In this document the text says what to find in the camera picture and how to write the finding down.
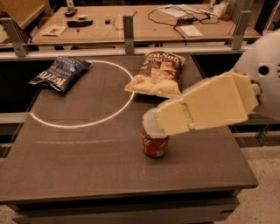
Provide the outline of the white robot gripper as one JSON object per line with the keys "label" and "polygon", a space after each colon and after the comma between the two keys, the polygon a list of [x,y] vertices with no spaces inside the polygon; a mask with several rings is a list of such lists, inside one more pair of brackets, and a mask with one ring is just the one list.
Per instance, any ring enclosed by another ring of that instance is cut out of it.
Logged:
{"label": "white robot gripper", "polygon": [[[235,73],[200,80],[181,95],[148,110],[142,121],[146,132],[160,138],[242,123],[258,106],[258,100],[259,115],[279,120],[280,29],[259,38],[233,70]],[[257,94],[251,81],[259,87]]]}

